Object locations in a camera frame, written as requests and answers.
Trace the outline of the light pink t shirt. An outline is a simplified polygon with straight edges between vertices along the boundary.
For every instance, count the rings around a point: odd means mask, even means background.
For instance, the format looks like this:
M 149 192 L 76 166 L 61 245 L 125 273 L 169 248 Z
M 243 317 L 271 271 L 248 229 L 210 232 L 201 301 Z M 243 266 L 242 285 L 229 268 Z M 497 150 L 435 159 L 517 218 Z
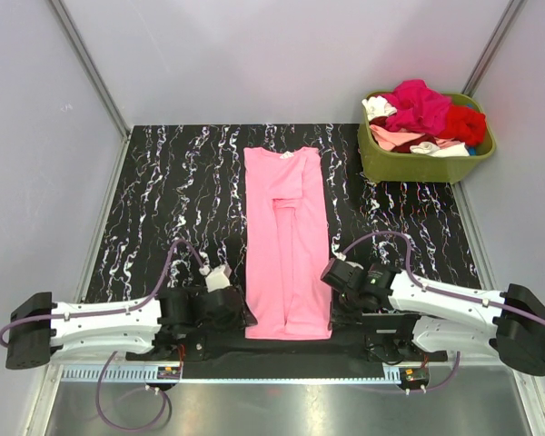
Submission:
M 243 152 L 246 301 L 252 340 L 330 339 L 332 289 L 321 280 L 330 257 L 322 165 L 315 148 Z

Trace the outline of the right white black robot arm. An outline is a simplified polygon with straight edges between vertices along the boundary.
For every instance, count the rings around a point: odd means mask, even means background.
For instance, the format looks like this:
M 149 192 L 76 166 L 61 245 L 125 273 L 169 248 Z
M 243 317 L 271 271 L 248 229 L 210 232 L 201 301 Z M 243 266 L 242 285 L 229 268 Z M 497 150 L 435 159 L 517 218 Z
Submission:
M 337 258 L 321 279 L 334 292 L 335 323 L 373 324 L 379 309 L 416 315 L 413 328 L 394 337 L 394 349 L 405 360 L 424 352 L 466 352 L 496 357 L 528 375 L 545 375 L 545 305 L 525 286 L 476 290 L 388 265 L 364 269 Z

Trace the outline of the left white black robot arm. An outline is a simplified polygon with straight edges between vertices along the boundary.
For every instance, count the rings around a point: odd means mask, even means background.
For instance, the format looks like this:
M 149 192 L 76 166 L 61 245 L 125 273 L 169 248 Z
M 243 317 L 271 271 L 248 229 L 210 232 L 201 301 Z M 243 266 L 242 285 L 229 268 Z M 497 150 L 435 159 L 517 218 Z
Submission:
M 0 331 L 8 370 L 28 370 L 52 359 L 107 357 L 171 358 L 184 338 L 234 332 L 257 320 L 237 286 L 167 288 L 154 297 L 101 303 L 55 302 L 39 292 L 19 305 Z

